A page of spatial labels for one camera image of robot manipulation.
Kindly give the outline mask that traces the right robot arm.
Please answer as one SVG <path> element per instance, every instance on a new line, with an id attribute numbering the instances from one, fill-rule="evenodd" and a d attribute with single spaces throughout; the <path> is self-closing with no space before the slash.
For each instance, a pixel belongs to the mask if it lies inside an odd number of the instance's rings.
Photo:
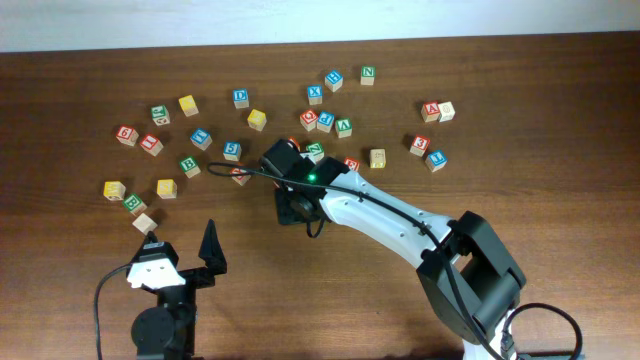
<path id="1" fill-rule="evenodd" d="M 467 358 L 513 358 L 500 329 L 526 277 L 484 218 L 421 210 L 334 158 L 313 162 L 287 140 L 269 148 L 260 164 L 296 215 L 362 232 L 412 265 L 438 318 L 463 339 Z"/>

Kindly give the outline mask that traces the yellow S block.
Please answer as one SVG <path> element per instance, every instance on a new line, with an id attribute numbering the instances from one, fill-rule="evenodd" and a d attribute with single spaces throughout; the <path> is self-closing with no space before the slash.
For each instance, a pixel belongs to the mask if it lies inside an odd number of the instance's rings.
<path id="1" fill-rule="evenodd" d="M 161 199 L 175 199 L 177 184 L 173 179 L 160 179 L 157 181 L 156 193 Z"/>
<path id="2" fill-rule="evenodd" d="M 250 128 L 262 131 L 267 123 L 267 117 L 264 112 L 252 109 L 247 118 L 247 122 Z"/>

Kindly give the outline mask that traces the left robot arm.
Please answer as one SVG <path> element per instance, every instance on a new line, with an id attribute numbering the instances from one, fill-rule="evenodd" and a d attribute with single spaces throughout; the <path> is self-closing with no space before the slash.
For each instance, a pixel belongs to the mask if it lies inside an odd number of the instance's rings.
<path id="1" fill-rule="evenodd" d="M 154 307 L 142 311 L 133 321 L 131 338 L 138 359 L 184 360 L 195 355 L 195 326 L 198 318 L 196 292 L 211 288 L 218 275 L 227 272 L 227 261 L 209 220 L 198 257 L 204 265 L 179 270 L 179 256 L 171 243 L 148 233 L 127 271 L 127 281 L 156 296 Z"/>

